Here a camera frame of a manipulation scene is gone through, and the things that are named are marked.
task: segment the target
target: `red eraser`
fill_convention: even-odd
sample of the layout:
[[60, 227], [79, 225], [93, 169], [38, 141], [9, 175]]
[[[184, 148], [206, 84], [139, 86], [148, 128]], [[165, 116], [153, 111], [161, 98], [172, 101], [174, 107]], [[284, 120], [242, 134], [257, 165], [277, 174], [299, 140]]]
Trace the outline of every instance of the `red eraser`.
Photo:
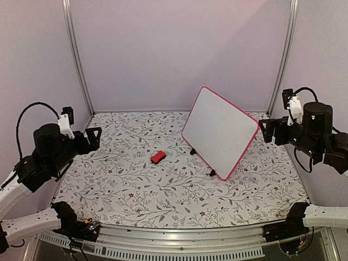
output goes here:
[[151, 162], [153, 164], [158, 164], [161, 160], [163, 160], [165, 157], [167, 156], [167, 154], [165, 154], [165, 152], [163, 151], [159, 151], [157, 152], [157, 154], [155, 156], [151, 157]]

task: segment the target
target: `floral tablecloth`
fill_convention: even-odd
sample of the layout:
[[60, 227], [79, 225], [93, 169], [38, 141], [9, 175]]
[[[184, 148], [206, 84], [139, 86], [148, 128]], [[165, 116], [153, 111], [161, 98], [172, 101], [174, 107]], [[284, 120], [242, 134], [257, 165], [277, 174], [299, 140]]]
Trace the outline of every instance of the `floral tablecloth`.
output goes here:
[[[250, 113], [255, 119], [265, 114]], [[94, 116], [102, 127], [100, 149], [77, 156], [54, 198], [80, 219], [151, 228], [250, 225], [283, 219], [307, 194], [285, 149], [265, 144], [259, 132], [226, 182], [182, 139], [184, 112], [109, 113]], [[150, 157], [167, 157], [158, 165]]]

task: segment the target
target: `white robot arm segment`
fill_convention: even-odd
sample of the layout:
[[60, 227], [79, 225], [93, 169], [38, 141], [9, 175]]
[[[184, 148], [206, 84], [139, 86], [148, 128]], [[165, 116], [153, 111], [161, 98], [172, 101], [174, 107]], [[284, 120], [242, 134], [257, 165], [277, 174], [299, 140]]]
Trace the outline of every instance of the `white robot arm segment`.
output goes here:
[[[15, 172], [12, 171], [5, 182], [14, 174]], [[15, 204], [31, 193], [32, 192], [23, 183], [17, 182], [17, 178], [14, 178], [4, 189], [0, 190], [0, 220], [4, 218]]]
[[310, 204], [304, 211], [305, 227], [348, 228], [348, 207], [320, 207]]
[[20, 217], [14, 220], [3, 220], [1, 226], [3, 232], [7, 234], [8, 245], [13, 245], [17, 241], [42, 233], [44, 231], [60, 229], [61, 221], [57, 217], [57, 212], [52, 208]]

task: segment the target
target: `metal track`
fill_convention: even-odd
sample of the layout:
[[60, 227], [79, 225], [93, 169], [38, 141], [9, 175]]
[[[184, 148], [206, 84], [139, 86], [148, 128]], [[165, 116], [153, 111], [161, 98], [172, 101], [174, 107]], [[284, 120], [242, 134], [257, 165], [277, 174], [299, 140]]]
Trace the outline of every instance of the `metal track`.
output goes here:
[[68, 38], [70, 42], [71, 53], [72, 53], [73, 61], [75, 64], [77, 77], [80, 82], [80, 87], [82, 90], [82, 94], [83, 94], [88, 112], [90, 115], [93, 115], [95, 111], [93, 108], [91, 96], [88, 92], [87, 83], [86, 83], [86, 79], [85, 79], [85, 75], [83, 72], [82, 63], [80, 59], [80, 54], [77, 47], [74, 25], [72, 20], [70, 0], [63, 0], [63, 12], [64, 12], [66, 30], [67, 30], [67, 34], [68, 34]]
[[294, 37], [296, 17], [297, 17], [297, 7], [298, 6], [299, 6], [299, 0], [291, 0], [288, 30], [287, 30], [287, 36], [285, 39], [285, 43], [284, 43], [282, 59], [281, 59], [281, 63], [279, 65], [279, 69], [278, 69], [276, 84], [275, 84], [275, 87], [273, 89], [271, 101], [270, 101], [270, 104], [269, 104], [268, 110], [267, 110], [267, 114], [270, 116], [272, 115], [272, 113], [274, 111], [274, 108], [275, 108], [275, 105], [277, 102], [277, 97], [279, 95], [279, 91], [281, 89], [281, 85], [283, 82], [285, 68], [286, 68], [286, 65], [288, 62], [288, 58], [289, 58], [291, 43], [292, 43], [293, 37]]
[[[40, 240], [64, 248], [69, 239], [46, 232]], [[117, 260], [220, 261], [263, 257], [261, 225], [206, 229], [151, 229], [103, 225], [96, 243], [83, 250]]]

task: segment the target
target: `white board surface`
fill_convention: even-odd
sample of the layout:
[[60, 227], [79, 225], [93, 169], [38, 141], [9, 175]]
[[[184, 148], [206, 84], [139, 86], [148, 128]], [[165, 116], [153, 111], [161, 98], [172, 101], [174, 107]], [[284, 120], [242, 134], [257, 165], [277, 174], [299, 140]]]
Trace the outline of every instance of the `white board surface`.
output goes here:
[[256, 120], [203, 87], [182, 136], [223, 180], [227, 180], [258, 132]]

